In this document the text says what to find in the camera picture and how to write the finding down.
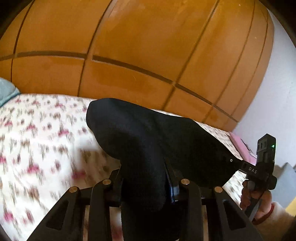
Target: yellow object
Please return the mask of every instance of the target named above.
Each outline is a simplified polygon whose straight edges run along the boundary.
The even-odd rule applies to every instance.
[[[294,200],[289,204],[289,206],[286,208],[286,211],[295,216],[296,215],[296,197],[294,198]]]

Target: dark groove line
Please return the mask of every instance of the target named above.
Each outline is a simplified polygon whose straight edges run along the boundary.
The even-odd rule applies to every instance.
[[[226,113],[224,110],[222,110],[220,107],[213,105],[213,107],[217,110],[219,110],[220,112],[222,112],[224,115],[228,116],[230,119],[234,120],[236,123],[238,123],[238,121],[236,119],[234,119],[230,114]]]
[[[2,60],[8,60],[8,59],[11,59],[11,58],[13,58],[13,54],[10,54],[10,55],[7,55],[7,56],[0,57],[0,61],[2,61]]]
[[[166,98],[163,106],[161,107],[161,110],[163,110],[163,111],[165,110],[165,107],[167,106],[167,104],[168,104],[171,96],[174,94],[175,90],[176,90],[175,86],[172,85],[172,89],[170,90],[168,97]]]
[[[79,80],[79,86],[78,86],[77,96],[79,96],[79,91],[80,91],[81,81],[82,81],[82,77],[83,77],[83,74],[84,74],[85,63],[86,63],[86,61],[87,61],[87,57],[88,57],[88,55],[90,54],[90,50],[91,50],[91,47],[92,47],[92,45],[93,45],[93,41],[94,41],[94,39],[95,39],[96,33],[97,33],[98,29],[99,29],[99,26],[100,26],[100,24],[101,24],[101,22],[102,22],[102,20],[103,20],[103,18],[104,18],[104,16],[105,16],[105,14],[107,13],[109,7],[112,5],[113,1],[115,1],[115,0],[111,0],[111,1],[109,2],[108,6],[106,7],[105,11],[103,12],[103,14],[102,14],[102,16],[101,16],[101,18],[100,18],[100,20],[99,20],[97,26],[96,26],[96,29],[95,29],[95,31],[94,31],[94,34],[93,34],[93,36],[92,36],[92,38],[91,38],[91,41],[90,41],[90,43],[89,43],[89,48],[87,49],[86,57],[85,57],[85,60],[84,60],[83,66],[82,66],[82,70],[81,70],[81,75],[80,75],[80,80]]]
[[[190,90],[190,89],[187,89],[186,87],[184,87],[184,86],[182,86],[182,85],[180,85],[180,84],[178,84],[178,83],[176,84],[176,88],[178,88],[178,89],[180,89],[180,90],[183,90],[183,91],[185,91],[186,93],[191,94],[191,95],[197,97],[198,99],[201,99],[202,101],[208,103],[209,105],[212,105],[212,104],[213,104],[212,102],[208,101],[207,99],[205,99],[205,98],[202,97],[201,95],[199,95],[199,94],[193,92],[193,91]]]
[[[14,10],[6,17],[6,19],[0,24],[0,39],[12,23],[12,21],[16,18],[16,16],[25,8],[27,7],[32,0],[23,0],[20,3],[16,4]]]
[[[192,55],[194,54],[194,52],[195,52],[195,50],[196,50],[198,44],[200,43],[200,40],[201,40],[201,38],[202,38],[202,36],[203,36],[203,34],[204,34],[204,32],[205,32],[205,30],[206,30],[206,28],[207,28],[207,26],[208,26],[210,20],[211,20],[213,14],[214,14],[214,12],[215,12],[215,10],[217,9],[217,6],[218,6],[218,4],[219,4],[219,1],[220,1],[220,0],[217,0],[217,1],[216,1],[215,5],[214,5],[214,7],[213,7],[213,10],[211,11],[211,14],[209,15],[209,17],[208,17],[208,19],[207,19],[207,21],[206,21],[206,23],[205,23],[205,25],[204,25],[204,27],[203,27],[203,29],[202,29],[202,32],[200,33],[199,37],[197,38],[197,41],[196,41],[196,43],[195,43],[195,45],[194,45],[194,47],[193,47],[191,53],[189,54],[189,57],[187,58],[186,62],[184,63],[184,65],[183,65],[183,67],[182,67],[182,69],[181,69],[179,75],[177,76],[177,79],[176,79],[176,81],[175,81],[176,84],[179,83],[179,81],[180,81],[180,79],[181,79],[181,77],[182,77],[182,75],[183,75],[185,69],[186,69],[187,66],[188,66],[189,61],[190,61],[191,58],[192,58]],[[173,88],[172,91],[169,93],[169,95],[168,95],[168,97],[167,97],[167,99],[166,99],[166,101],[165,101],[165,103],[164,103],[164,105],[163,105],[163,107],[162,107],[162,110],[164,110],[164,109],[166,108],[166,105],[168,104],[169,100],[170,100],[171,97],[173,96],[174,89],[175,89],[175,88]]]
[[[13,48],[13,54],[15,54],[15,51],[16,51],[16,49],[17,49],[17,42],[18,42],[18,39],[19,39],[19,37],[20,37],[20,32],[21,32],[21,30],[22,30],[22,26],[24,25],[24,22],[25,22],[25,20],[26,20],[26,17],[27,17],[27,15],[28,15],[28,13],[29,13],[31,7],[33,6],[34,2],[35,2],[35,0],[33,0],[33,1],[30,3],[31,5],[29,6],[28,11],[26,12],[26,14],[25,14],[25,16],[24,16],[24,18],[23,18],[23,20],[22,20],[22,23],[21,23],[21,25],[20,25],[19,31],[17,32],[17,37],[16,37],[16,39],[15,39],[15,46],[14,46],[14,48]],[[11,60],[11,68],[10,68],[10,81],[11,81],[11,82],[12,82],[12,64],[13,64],[13,59]]]
[[[240,60],[241,60],[241,58],[242,58],[242,55],[243,55],[243,53],[244,53],[244,49],[245,49],[245,47],[246,47],[246,45],[247,45],[247,42],[248,42],[248,39],[249,39],[249,36],[250,36],[250,31],[251,31],[252,24],[253,24],[253,19],[254,19],[254,13],[255,13],[255,0],[254,0],[254,7],[253,7],[253,13],[252,13],[252,20],[251,20],[251,24],[250,24],[250,27],[249,27],[248,35],[247,35],[246,40],[245,40],[245,42],[244,42],[244,46],[243,46],[242,51],[241,51],[241,53],[240,53],[240,55],[239,55],[239,59],[237,60],[235,66],[234,66],[234,69],[232,70],[232,72],[231,72],[231,74],[230,74],[230,76],[229,76],[229,78],[228,78],[228,80],[227,80],[227,82],[226,82],[226,84],[225,84],[223,90],[221,91],[220,95],[218,96],[218,98],[217,98],[217,100],[216,100],[216,102],[215,102],[215,105],[219,102],[219,100],[221,99],[222,95],[224,94],[224,91],[225,91],[226,88],[228,87],[228,84],[229,84],[229,82],[230,82],[230,80],[231,80],[231,78],[232,78],[234,72],[236,71],[237,66],[238,66],[238,64],[239,64],[239,62],[240,62]]]
[[[114,60],[114,59],[110,59],[110,58],[105,58],[105,57],[100,57],[100,56],[96,56],[94,55],[93,56],[93,60],[95,61],[99,61],[99,62],[103,62],[103,63],[107,63],[107,64],[113,64],[113,65],[117,65],[117,66],[120,66],[120,67],[124,67],[124,68],[127,68],[127,69],[131,69],[131,70],[134,70],[134,71],[137,71],[137,72],[140,72],[142,74],[145,74],[145,75],[149,75],[153,78],[156,78],[156,79],[159,79],[159,80],[162,80],[166,83],[169,83],[169,84],[172,84],[173,82],[159,74],[156,74],[156,73],[153,73],[149,70],[146,70],[146,69],[142,69],[138,66],[135,66],[135,65],[132,65],[132,64],[128,64],[128,63],[124,63],[124,62],[121,62],[121,61],[118,61],[118,60]]]
[[[203,118],[202,123],[204,123],[204,122],[206,121],[206,119],[209,117],[210,113],[211,113],[212,110],[213,110],[213,106],[214,106],[214,104],[212,104],[210,110],[208,111],[208,113],[207,113],[207,114],[205,115],[205,117]]]
[[[200,40],[201,40],[203,34],[205,33],[205,30],[206,30],[206,28],[207,28],[207,26],[208,26],[208,24],[209,24],[209,22],[210,22],[210,20],[211,20],[211,18],[213,16],[214,12],[215,12],[215,10],[217,9],[217,6],[218,6],[219,2],[220,2],[220,0],[217,0],[216,1],[216,4],[215,4],[215,6],[214,6],[214,8],[213,8],[213,10],[211,12],[211,14],[209,15],[209,17],[207,19],[207,22],[206,22],[206,24],[204,25],[204,27],[202,29],[202,32],[200,33],[199,37],[197,38],[197,41],[196,41],[196,43],[195,43],[195,45],[194,45],[194,47],[193,47],[193,49],[192,49],[189,57],[187,58],[185,64],[183,65],[183,67],[182,67],[182,69],[181,69],[181,71],[180,71],[180,73],[179,73],[179,75],[178,75],[178,77],[176,79],[176,83],[178,83],[180,81],[180,79],[181,79],[181,77],[182,77],[185,69],[187,68],[187,65],[188,65],[189,61],[191,60],[191,57],[194,54],[194,52],[195,52],[198,44],[200,43]]]
[[[255,73],[257,72],[257,68],[258,68],[258,66],[259,66],[259,63],[260,63],[260,60],[261,60],[261,57],[262,57],[262,53],[263,53],[263,50],[264,50],[265,42],[266,42],[267,29],[268,29],[268,22],[266,22],[266,30],[265,30],[264,43],[263,43],[263,47],[262,47],[262,50],[261,50],[261,53],[260,53],[260,57],[259,57],[258,62],[257,62],[257,66],[256,66],[256,68],[255,68],[255,70],[254,70],[254,73],[253,73],[253,75],[252,75],[251,81],[248,83],[248,85],[247,85],[247,87],[246,87],[246,90],[245,90],[244,94],[242,95],[241,99],[239,100],[237,106],[235,107],[235,109],[233,110],[233,112],[231,113],[231,115],[233,115],[233,114],[235,113],[235,111],[237,110],[237,108],[238,108],[240,102],[242,101],[242,99],[243,99],[244,96],[246,95],[247,90],[249,89],[249,87],[250,87],[250,85],[251,85],[251,82],[253,81],[253,78],[254,78]]]
[[[72,58],[86,58],[84,53],[73,53],[67,51],[30,51],[30,52],[20,52],[15,54],[15,58],[22,58],[28,56],[63,56]]]
[[[261,10],[261,13],[263,14],[263,18],[264,18],[265,21],[267,22],[267,18],[265,18],[264,12],[262,11],[262,9],[260,9],[260,10]]]
[[[231,115],[229,115],[228,113],[226,113],[224,110],[222,110],[221,108],[219,108],[218,106],[214,105],[212,102],[210,102],[209,100],[205,99],[204,97],[202,97],[201,95],[191,91],[190,89],[187,89],[186,87],[180,85],[180,84],[176,84],[176,88],[185,91],[188,94],[191,94],[195,97],[197,97],[198,99],[208,103],[209,105],[212,106],[212,108],[210,110],[212,110],[213,108],[216,108],[217,110],[219,110],[220,112],[222,112],[223,114],[225,114],[226,116],[228,116],[230,119],[233,119],[234,121],[237,122],[237,120],[235,120]]]

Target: pink pillow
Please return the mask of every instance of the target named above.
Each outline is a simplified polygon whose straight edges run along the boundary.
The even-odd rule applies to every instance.
[[[230,140],[232,141],[235,148],[238,150],[238,152],[241,154],[242,158],[252,165],[256,165],[257,162],[257,156],[253,154],[252,150],[248,147],[247,144],[244,143],[244,141],[237,135],[233,134],[232,132],[229,132],[230,134]]]

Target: black handle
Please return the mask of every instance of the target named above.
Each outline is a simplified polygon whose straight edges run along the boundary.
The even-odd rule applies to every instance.
[[[252,222],[256,212],[258,211],[258,209],[261,205],[262,199],[258,200],[258,199],[251,197],[250,201],[251,201],[251,204],[244,210],[244,213],[249,218],[249,220]]]

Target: floral bedspread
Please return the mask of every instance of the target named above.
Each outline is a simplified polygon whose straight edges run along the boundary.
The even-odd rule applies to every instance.
[[[91,101],[22,94],[0,108],[0,223],[12,241],[27,240],[69,187],[93,186],[120,167],[86,125]],[[200,125],[241,159],[227,132]],[[236,202],[244,178],[237,172],[224,186]],[[122,240],[118,210],[111,224],[113,240]]]

